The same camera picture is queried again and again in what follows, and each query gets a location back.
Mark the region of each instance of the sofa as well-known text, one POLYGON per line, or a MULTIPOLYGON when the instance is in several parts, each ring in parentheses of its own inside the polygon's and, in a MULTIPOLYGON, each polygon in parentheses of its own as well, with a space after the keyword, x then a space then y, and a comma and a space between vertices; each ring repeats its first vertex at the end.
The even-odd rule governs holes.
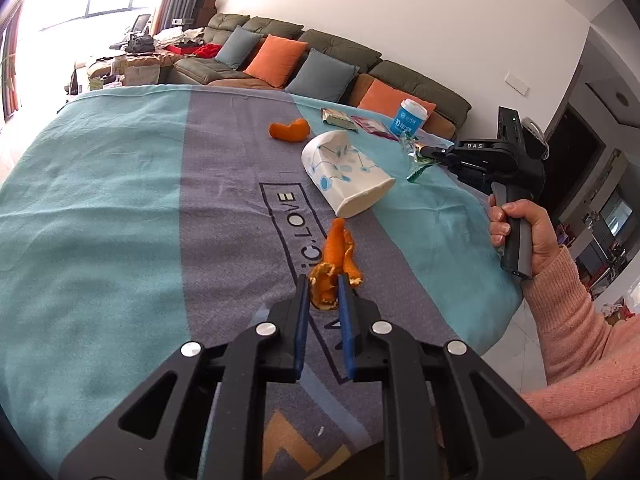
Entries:
MULTIPOLYGON (((436 104, 436 111, 430 115, 425 129, 446 139, 452 139, 455 136, 456 130, 465 123, 468 112, 471 110, 471 104, 453 90, 415 70, 382 59, 381 52, 313 28, 303 31, 303 25, 281 22, 271 18, 219 12, 205 27, 205 42, 224 44, 238 26, 251 32, 257 32, 263 38, 271 34, 288 40, 308 43, 307 50, 291 73, 289 81, 295 78, 312 48, 340 61, 355 65, 358 68, 358 75, 347 86, 339 101, 342 104, 358 107, 369 87, 378 79, 397 90, 436 104)), ((181 59, 174 64, 169 74, 168 83, 282 90, 282 88, 274 88, 267 82, 253 78, 244 72, 263 43, 264 39, 260 40, 252 53, 236 70, 215 59, 196 57, 181 59)))

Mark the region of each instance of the blue gripper pad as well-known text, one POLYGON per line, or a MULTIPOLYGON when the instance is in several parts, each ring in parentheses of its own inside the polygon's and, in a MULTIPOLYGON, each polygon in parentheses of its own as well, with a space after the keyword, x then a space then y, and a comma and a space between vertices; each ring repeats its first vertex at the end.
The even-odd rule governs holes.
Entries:
POLYGON ((344 356, 344 367, 347 368, 348 377, 352 380, 355 374, 356 354, 350 306, 353 306, 351 287, 343 276, 339 276, 338 313, 340 316, 340 334, 342 335, 342 355, 344 356))
POLYGON ((309 280, 302 280, 302 294, 300 295, 300 309, 298 311, 298 322, 296 324, 296 341, 294 346, 293 368, 296 379, 302 375, 302 368, 305 365, 306 349, 306 329, 309 322, 309 280))

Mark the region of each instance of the orange pillow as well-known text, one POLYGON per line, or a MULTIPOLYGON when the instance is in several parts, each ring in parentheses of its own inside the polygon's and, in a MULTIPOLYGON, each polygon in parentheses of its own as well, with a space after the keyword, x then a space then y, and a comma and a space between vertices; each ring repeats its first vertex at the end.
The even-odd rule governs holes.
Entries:
POLYGON ((435 104, 418 99, 407 92, 391 88, 391 86, 384 84, 379 79, 373 80, 369 90, 367 90, 362 101, 360 101, 358 108, 364 108, 365 110, 371 110, 372 112, 378 112, 379 114, 385 114, 393 118, 396 116, 396 113, 398 113, 400 103, 405 99, 411 99, 419 105, 422 105, 424 109, 427 110, 427 117, 436 109, 435 104))
POLYGON ((270 34, 244 73, 282 88, 307 45, 270 34))

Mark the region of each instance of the brown box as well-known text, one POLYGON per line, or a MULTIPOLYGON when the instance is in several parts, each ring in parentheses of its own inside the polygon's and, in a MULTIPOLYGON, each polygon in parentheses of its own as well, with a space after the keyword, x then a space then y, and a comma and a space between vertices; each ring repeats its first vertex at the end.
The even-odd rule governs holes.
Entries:
POLYGON ((191 15, 193 18, 191 28, 206 27, 209 24, 209 20, 213 18, 217 12, 216 0, 197 0, 193 14, 191 15))

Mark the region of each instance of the gripper handle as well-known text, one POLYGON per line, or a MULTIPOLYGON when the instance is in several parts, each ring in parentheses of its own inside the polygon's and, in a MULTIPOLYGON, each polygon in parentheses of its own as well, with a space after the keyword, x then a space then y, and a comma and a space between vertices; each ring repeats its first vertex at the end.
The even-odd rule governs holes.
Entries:
MULTIPOLYGON (((507 202, 515 202, 521 198, 532 199, 529 191, 518 186, 505 186, 500 182, 492 182, 491 189, 497 206, 503 206, 507 202)), ((532 277, 531 224, 524 218, 510 216, 507 216, 507 222, 511 226, 511 232, 504 243, 504 254, 500 260, 500 266, 507 272, 528 280, 532 277)))

